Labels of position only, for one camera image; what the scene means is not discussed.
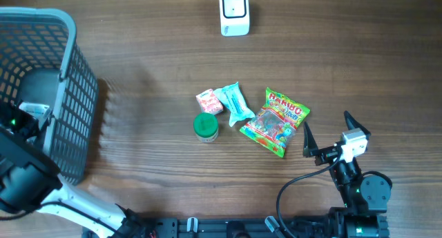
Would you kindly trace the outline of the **Haribo gummy worms bag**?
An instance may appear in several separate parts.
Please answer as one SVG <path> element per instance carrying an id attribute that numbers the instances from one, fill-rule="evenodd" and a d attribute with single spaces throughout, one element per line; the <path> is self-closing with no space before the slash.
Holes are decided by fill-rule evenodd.
<path id="1" fill-rule="evenodd" d="M 283 158 L 287 145 L 310 109 L 270 88 L 266 89 L 265 104 L 240 132 Z"/>

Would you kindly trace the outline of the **red white small carton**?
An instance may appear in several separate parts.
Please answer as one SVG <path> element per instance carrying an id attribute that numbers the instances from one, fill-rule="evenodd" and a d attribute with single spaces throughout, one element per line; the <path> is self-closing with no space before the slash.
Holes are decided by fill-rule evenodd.
<path id="1" fill-rule="evenodd" d="M 219 99 L 213 93 L 213 89 L 205 90 L 195 96 L 202 112 L 216 115 L 221 113 L 224 108 Z"/>

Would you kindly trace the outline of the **green lid jar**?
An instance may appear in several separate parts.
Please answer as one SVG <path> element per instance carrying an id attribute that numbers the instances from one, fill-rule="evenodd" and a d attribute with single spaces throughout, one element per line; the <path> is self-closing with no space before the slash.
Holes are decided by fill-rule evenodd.
<path id="1" fill-rule="evenodd" d="M 218 120 L 215 115 L 200 113 L 193 121 L 193 129 L 197 138 L 203 143 L 215 141 L 218 137 Z"/>

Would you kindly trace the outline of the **white pouch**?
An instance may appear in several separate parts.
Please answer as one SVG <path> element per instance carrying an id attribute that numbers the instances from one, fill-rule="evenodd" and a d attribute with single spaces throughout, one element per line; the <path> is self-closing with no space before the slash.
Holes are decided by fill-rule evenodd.
<path id="1" fill-rule="evenodd" d="M 50 106 L 42 103 L 30 103 L 22 102 L 19 105 L 19 109 L 32 115 L 35 119 L 39 121 L 40 124 L 44 123 L 50 116 L 52 110 Z"/>

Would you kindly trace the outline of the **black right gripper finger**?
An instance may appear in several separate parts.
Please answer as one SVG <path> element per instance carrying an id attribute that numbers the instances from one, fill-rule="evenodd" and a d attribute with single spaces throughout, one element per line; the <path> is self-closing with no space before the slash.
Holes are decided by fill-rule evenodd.
<path id="1" fill-rule="evenodd" d="M 371 132 L 362 124 L 360 124 L 359 122 L 357 122 L 357 120 L 355 120 L 355 118 L 353 118 L 353 116 L 351 116 L 351 114 L 346 110 L 344 111 L 344 118 L 345 118 L 345 122 L 347 125 L 348 130 L 353 130 L 353 129 L 361 129 L 362 132 L 365 134 L 366 137 L 370 137 L 371 136 Z"/>
<path id="2" fill-rule="evenodd" d="M 302 155 L 315 157 L 318 154 L 318 146 L 307 122 L 304 122 L 304 145 Z"/>

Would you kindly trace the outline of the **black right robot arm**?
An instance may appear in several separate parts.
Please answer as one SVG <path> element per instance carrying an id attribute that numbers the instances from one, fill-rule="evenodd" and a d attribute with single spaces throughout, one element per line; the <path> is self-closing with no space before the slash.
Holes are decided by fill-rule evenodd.
<path id="1" fill-rule="evenodd" d="M 332 146 L 319 148 L 311 129 L 304 124 L 304 157 L 313 157 L 317 166 L 326 165 L 343 200 L 324 216 L 298 220 L 306 225 L 310 237 L 389 237 L 383 215 L 392 193 L 392 180 L 377 171 L 363 172 L 356 160 L 367 152 L 371 132 L 348 111 L 344 112 L 348 130 Z"/>

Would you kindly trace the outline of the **mint green wipes pack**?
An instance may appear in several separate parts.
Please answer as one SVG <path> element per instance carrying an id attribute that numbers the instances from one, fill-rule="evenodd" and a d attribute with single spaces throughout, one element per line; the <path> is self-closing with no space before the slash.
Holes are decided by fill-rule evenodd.
<path id="1" fill-rule="evenodd" d="M 255 117 L 255 113 L 247 106 L 238 82 L 223 88 L 215 89 L 213 93 L 230 111 L 230 127 L 233 127 L 238 121 L 244 121 L 245 119 Z"/>

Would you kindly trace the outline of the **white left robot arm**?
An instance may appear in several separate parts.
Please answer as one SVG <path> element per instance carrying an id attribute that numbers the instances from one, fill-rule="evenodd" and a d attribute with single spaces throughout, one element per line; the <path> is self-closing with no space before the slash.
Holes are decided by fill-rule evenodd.
<path id="1" fill-rule="evenodd" d="M 39 121 L 1 103 L 2 221 L 34 212 L 56 215 L 88 230 L 88 237 L 148 237 L 149 227 L 135 212 L 95 198 L 67 182 L 61 170 L 27 140 L 40 133 Z"/>

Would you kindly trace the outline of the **white barcode scanner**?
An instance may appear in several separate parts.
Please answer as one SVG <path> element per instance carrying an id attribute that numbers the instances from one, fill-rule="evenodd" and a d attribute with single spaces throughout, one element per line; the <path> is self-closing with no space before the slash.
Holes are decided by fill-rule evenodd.
<path id="1" fill-rule="evenodd" d="M 219 0 L 220 32 L 225 37 L 244 36 L 250 30 L 249 0 Z"/>

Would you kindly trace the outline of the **grey plastic mesh basket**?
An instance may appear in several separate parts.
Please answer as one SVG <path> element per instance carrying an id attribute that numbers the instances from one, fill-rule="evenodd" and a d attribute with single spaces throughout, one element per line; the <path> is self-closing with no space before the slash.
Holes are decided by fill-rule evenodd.
<path id="1" fill-rule="evenodd" d="M 84 178 L 98 94 L 69 14 L 1 8 L 1 100 L 49 107 L 49 124 L 37 147 L 74 185 Z"/>

